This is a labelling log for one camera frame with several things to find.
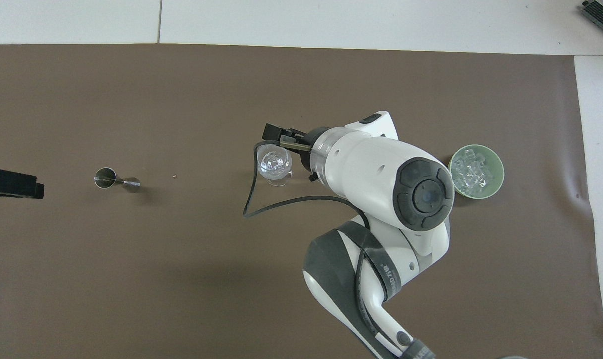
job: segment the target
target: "black velcro strap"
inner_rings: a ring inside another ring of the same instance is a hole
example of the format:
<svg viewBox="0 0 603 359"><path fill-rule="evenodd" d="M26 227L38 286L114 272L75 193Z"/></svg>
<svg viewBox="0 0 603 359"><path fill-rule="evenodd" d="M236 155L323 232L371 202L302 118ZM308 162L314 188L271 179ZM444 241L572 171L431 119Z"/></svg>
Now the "black velcro strap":
<svg viewBox="0 0 603 359"><path fill-rule="evenodd" d="M381 280L384 287L386 300L392 298L401 290L401 279L395 263L393 263L386 249L379 243L374 234L366 227L356 222L346 222L337 228L343 232L352 243L356 244L365 253L372 268L377 272L377 277Z"/></svg>
<svg viewBox="0 0 603 359"><path fill-rule="evenodd" d="M425 346L423 341L415 339L413 343L401 354L399 359L434 359L434 353Z"/></svg>

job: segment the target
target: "brown tabletop cover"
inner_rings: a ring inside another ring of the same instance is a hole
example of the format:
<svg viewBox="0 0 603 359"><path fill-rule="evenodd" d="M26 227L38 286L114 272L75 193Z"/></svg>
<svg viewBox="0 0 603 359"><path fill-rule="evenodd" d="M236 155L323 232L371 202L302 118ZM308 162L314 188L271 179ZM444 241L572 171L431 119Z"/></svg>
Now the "brown tabletop cover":
<svg viewBox="0 0 603 359"><path fill-rule="evenodd" d="M457 196L447 255L384 306L439 358L603 358L573 58L203 45L0 46L0 358L371 358L306 288L308 244L354 216L306 202L241 216L266 122L390 111L447 162L506 168ZM98 168L144 190L100 190ZM299 161L253 209L300 195Z"/></svg>

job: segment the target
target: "green bowl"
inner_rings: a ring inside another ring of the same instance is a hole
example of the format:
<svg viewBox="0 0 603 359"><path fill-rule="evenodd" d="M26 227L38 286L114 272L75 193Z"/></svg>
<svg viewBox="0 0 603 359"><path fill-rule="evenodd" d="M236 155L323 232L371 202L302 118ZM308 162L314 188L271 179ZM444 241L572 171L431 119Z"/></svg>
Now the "green bowl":
<svg viewBox="0 0 603 359"><path fill-rule="evenodd" d="M505 168L503 168L503 162L501 161L499 155L497 155L497 153L494 152L491 148L486 147L484 145L467 145L461 147L457 152L454 153L452 159L450 159L450 163L448 163L448 170L450 170L450 173L452 173L452 163L454 162L454 160L456 160L460 156L461 152L470 149L474 150L475 153L481 153L483 156L485 156L485 166L490 170L494 178L490 183L488 183L484 187L480 197L472 197L472 195L463 193L463 191L456 187L456 184L454 185L454 190L456 190L456 192L460 195L472 199L489 198L495 195L500 190L501 186L503 186L503 180L505 179Z"/></svg>

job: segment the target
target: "bowl of ice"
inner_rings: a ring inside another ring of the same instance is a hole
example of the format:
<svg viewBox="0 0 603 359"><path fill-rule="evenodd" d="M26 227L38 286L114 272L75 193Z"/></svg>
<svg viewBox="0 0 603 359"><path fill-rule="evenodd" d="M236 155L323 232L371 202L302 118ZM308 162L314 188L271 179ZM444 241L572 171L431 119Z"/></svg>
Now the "bowl of ice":
<svg viewBox="0 0 603 359"><path fill-rule="evenodd" d="M448 169L454 189L472 199L485 199L500 190L505 178L499 155L484 145L461 147L452 156Z"/></svg>

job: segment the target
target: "metal jigger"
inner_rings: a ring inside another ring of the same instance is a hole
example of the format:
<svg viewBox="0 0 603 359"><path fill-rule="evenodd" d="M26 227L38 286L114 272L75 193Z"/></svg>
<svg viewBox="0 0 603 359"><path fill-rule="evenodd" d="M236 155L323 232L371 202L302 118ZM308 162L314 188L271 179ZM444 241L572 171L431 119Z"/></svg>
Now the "metal jigger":
<svg viewBox="0 0 603 359"><path fill-rule="evenodd" d="M121 184L126 191L135 192L140 189L140 181L135 177L120 178L113 168L103 167L96 172L94 182L98 188L106 190L117 184Z"/></svg>

